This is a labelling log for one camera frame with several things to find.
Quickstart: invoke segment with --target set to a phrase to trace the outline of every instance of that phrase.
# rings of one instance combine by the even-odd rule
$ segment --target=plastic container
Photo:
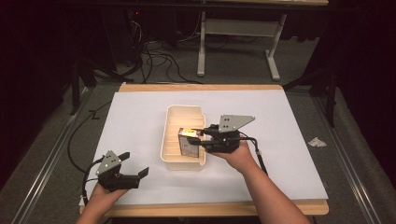
[[[161,149],[161,159],[167,169],[174,171],[202,170],[205,164],[205,149],[203,147],[199,148],[199,158],[182,156],[178,143],[178,131],[180,128],[203,129],[204,127],[205,115],[201,112],[200,106],[169,106]]]

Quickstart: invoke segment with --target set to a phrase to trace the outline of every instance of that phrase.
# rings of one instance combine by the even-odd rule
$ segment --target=gray floor
[[[269,45],[269,40],[241,42],[249,40],[252,38],[236,38],[221,49],[208,49],[205,77],[195,75],[198,57],[196,45],[179,45],[177,49],[165,45],[157,50],[171,53],[180,67],[181,75],[188,79],[203,83],[282,85],[302,74],[317,43],[316,41],[299,43],[295,39],[281,41],[276,52],[276,64],[281,80],[274,82],[270,78],[269,68],[263,57],[264,46]],[[208,45],[215,48],[222,46],[222,42],[212,40]],[[149,48],[154,52],[159,46],[158,43],[154,43],[149,45]],[[147,56],[144,59],[145,74],[149,71],[146,59]],[[153,59],[153,63],[158,66],[153,67],[148,82],[170,82],[165,72],[166,64],[169,63],[162,64],[163,58],[158,57]],[[169,76],[172,79],[178,78],[174,64],[169,70]],[[139,73],[131,77],[135,78],[136,82],[142,80]],[[68,139],[66,138],[63,144],[57,142],[57,139],[63,128],[71,122],[70,120],[75,119],[74,127],[76,127],[90,115],[89,110],[97,109],[111,100],[113,93],[120,86],[119,82],[113,80],[98,79],[98,81],[99,85],[94,90],[84,94],[87,96],[87,101],[76,118],[69,116],[72,109],[71,91],[65,93],[64,103],[48,118],[30,150],[2,189],[0,223],[11,223],[17,214],[19,216],[23,214],[24,211],[19,213],[18,211],[54,146],[61,146],[59,160],[55,160],[54,169],[49,170],[49,178],[43,180],[43,188],[36,193],[39,197],[33,201],[34,206],[30,206],[31,210],[27,211],[24,220],[26,223],[73,223],[77,220],[82,173],[77,171],[67,158]],[[308,147],[329,194],[330,213],[326,216],[317,216],[317,223],[379,223],[378,220],[382,223],[396,223],[395,190],[361,136],[357,124],[347,110],[342,94],[337,92],[337,104],[334,110],[335,129],[332,129],[322,117],[321,99],[311,98],[306,90],[307,87],[299,87],[288,92],[288,98],[304,140],[307,142],[318,137],[328,144],[324,148]],[[86,167],[92,162],[107,111],[108,106],[101,109],[96,114],[100,119],[89,119],[72,139],[70,145],[72,155],[81,167]],[[353,164],[354,170],[347,166],[348,163],[344,165],[345,156]],[[368,194],[369,201],[358,200],[359,193],[362,192]],[[362,208],[367,205],[368,211],[364,211],[365,209]]]

